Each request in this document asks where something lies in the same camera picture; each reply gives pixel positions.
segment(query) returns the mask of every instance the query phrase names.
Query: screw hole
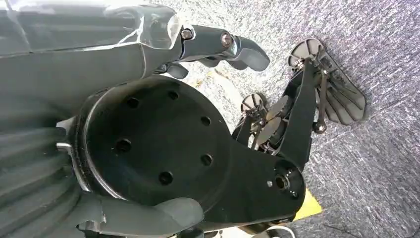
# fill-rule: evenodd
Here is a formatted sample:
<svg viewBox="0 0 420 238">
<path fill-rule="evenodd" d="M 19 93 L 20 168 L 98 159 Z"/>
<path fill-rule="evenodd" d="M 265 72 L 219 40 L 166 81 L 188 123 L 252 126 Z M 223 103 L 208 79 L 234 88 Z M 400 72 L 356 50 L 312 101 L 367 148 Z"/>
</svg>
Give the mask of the screw hole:
<svg viewBox="0 0 420 238">
<path fill-rule="evenodd" d="M 201 157 L 201 162 L 204 166 L 210 166 L 213 163 L 213 158 L 210 155 L 203 155 Z"/>
<path fill-rule="evenodd" d="M 127 105 L 130 108 L 135 109 L 139 106 L 139 100 L 137 98 L 130 98 L 130 99 L 127 100 Z"/>
<path fill-rule="evenodd" d="M 286 190 L 289 188 L 289 180 L 285 176 L 277 176 L 276 185 L 280 190 Z"/>
<path fill-rule="evenodd" d="M 211 124 L 211 120 L 208 117 L 201 117 L 201 123 L 205 126 L 209 126 Z"/>
<path fill-rule="evenodd" d="M 163 186 L 171 184 L 173 181 L 173 176 L 171 172 L 162 172 L 159 174 L 159 182 Z"/>
<path fill-rule="evenodd" d="M 115 144 L 115 150 L 118 154 L 127 153 L 131 150 L 131 142 L 127 139 L 119 140 Z"/>
<path fill-rule="evenodd" d="M 172 99 L 172 100 L 177 100 L 179 95 L 175 92 L 175 91 L 169 91 L 168 92 L 168 96 Z"/>
</svg>

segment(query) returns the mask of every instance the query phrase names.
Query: transparent plastic wrap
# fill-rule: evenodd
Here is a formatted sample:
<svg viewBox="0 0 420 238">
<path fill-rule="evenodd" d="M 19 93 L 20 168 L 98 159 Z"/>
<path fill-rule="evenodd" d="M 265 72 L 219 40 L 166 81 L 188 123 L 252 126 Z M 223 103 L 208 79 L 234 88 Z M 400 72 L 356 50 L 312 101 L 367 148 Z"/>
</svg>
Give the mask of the transparent plastic wrap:
<svg viewBox="0 0 420 238">
<path fill-rule="evenodd" d="M 0 57 L 142 44 L 172 49 L 182 22 L 133 0 L 0 0 Z"/>
</svg>

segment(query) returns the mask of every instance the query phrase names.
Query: small wheel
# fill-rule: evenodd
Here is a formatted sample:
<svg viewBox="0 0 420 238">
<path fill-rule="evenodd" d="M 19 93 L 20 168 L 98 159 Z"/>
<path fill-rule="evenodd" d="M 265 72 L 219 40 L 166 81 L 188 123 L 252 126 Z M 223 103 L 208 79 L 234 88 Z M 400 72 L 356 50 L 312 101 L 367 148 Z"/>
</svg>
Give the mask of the small wheel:
<svg viewBox="0 0 420 238">
<path fill-rule="evenodd" d="M 259 93 L 252 93 L 242 100 L 241 112 L 257 109 L 260 105 L 263 105 L 265 107 L 266 104 L 267 99 L 264 97 L 264 95 Z"/>
<path fill-rule="evenodd" d="M 296 68 L 298 64 L 296 60 L 306 59 L 311 55 L 315 56 L 319 52 L 319 50 L 322 48 L 325 49 L 321 41 L 314 38 L 306 39 L 298 43 L 292 49 L 292 51 L 290 52 L 290 56 L 287 60 L 287 63 L 289 64 L 290 67 Z"/>
<path fill-rule="evenodd" d="M 287 123 L 282 120 L 277 128 L 277 131 L 268 140 L 272 146 L 277 148 L 283 139 L 284 132 L 286 132 Z"/>
<path fill-rule="evenodd" d="M 279 117 L 275 117 L 271 121 L 269 121 L 261 130 L 260 134 L 257 138 L 257 145 L 264 144 L 268 141 L 278 130 L 282 119 Z"/>
<path fill-rule="evenodd" d="M 285 95 L 280 100 L 278 100 L 277 103 L 275 103 L 267 113 L 267 116 L 265 119 L 272 120 L 275 117 L 281 117 L 284 118 L 289 113 L 292 106 L 292 100 L 289 98 L 289 96 Z"/>
</svg>

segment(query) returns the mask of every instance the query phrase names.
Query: circular mounting plate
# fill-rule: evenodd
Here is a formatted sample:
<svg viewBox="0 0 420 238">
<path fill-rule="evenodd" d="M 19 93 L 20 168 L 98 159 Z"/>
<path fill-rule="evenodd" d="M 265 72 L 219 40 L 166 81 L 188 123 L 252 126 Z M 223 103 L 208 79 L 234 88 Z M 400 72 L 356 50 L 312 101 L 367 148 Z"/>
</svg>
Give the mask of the circular mounting plate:
<svg viewBox="0 0 420 238">
<path fill-rule="evenodd" d="M 295 68 L 297 63 L 296 60 L 299 59 L 306 59 L 311 55 L 316 55 L 321 48 L 324 48 L 324 45 L 321 43 L 321 41 L 310 38 L 306 39 L 300 43 L 298 43 L 290 52 L 290 56 L 287 60 L 287 63 L 290 67 Z"/>
<path fill-rule="evenodd" d="M 148 206 L 189 197 L 206 211 L 217 201 L 231 137 L 200 92 L 153 76 L 109 90 L 88 111 L 76 149 L 103 188 Z"/>
</svg>

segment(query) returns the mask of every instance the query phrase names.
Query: black foot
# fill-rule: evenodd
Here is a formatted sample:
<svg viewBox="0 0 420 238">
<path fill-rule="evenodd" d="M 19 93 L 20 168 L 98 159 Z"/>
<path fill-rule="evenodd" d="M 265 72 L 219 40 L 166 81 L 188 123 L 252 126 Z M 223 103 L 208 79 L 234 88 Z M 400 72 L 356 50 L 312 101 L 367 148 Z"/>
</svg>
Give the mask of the black foot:
<svg viewBox="0 0 420 238">
<path fill-rule="evenodd" d="M 330 121 L 349 125 L 360 121 L 365 113 L 364 95 L 349 80 L 332 57 L 325 51 L 325 46 L 317 39 L 307 39 L 299 43 L 290 53 L 288 63 L 299 69 L 302 61 L 310 58 L 314 66 L 327 74 L 327 91 L 325 112 Z M 316 100 L 319 103 L 320 86 L 315 88 Z"/>
</svg>

